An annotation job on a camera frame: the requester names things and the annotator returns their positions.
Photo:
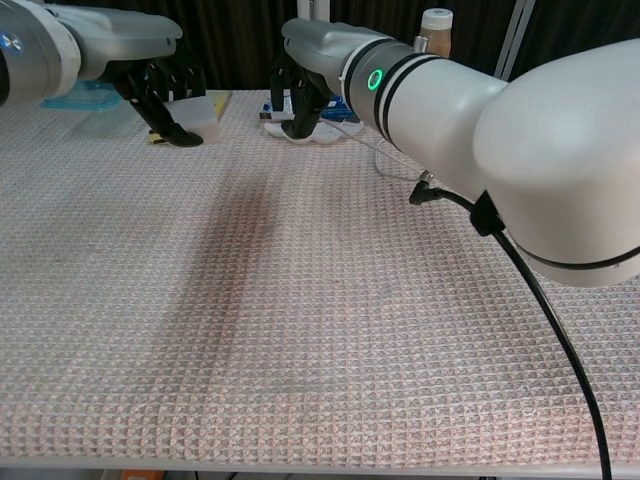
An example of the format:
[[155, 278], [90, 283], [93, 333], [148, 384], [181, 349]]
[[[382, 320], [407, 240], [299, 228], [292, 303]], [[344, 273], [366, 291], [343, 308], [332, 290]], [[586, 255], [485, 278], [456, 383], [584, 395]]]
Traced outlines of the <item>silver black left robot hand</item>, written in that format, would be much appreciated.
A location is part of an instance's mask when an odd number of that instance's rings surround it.
[[114, 87], [150, 129], [169, 144], [191, 148], [203, 138], [186, 130], [165, 106], [206, 94], [202, 62], [173, 20], [133, 10], [56, 8], [81, 52], [78, 78]]

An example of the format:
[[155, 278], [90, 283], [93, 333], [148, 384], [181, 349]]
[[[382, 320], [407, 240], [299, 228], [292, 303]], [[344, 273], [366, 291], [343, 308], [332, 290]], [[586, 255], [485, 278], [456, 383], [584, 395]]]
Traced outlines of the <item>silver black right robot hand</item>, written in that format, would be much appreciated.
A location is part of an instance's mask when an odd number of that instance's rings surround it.
[[283, 49], [272, 64], [272, 106], [284, 107], [289, 91], [293, 118], [281, 129], [286, 138], [310, 138], [331, 98], [342, 91], [344, 66], [351, 54], [379, 37], [375, 32], [344, 23], [294, 18], [281, 29]]

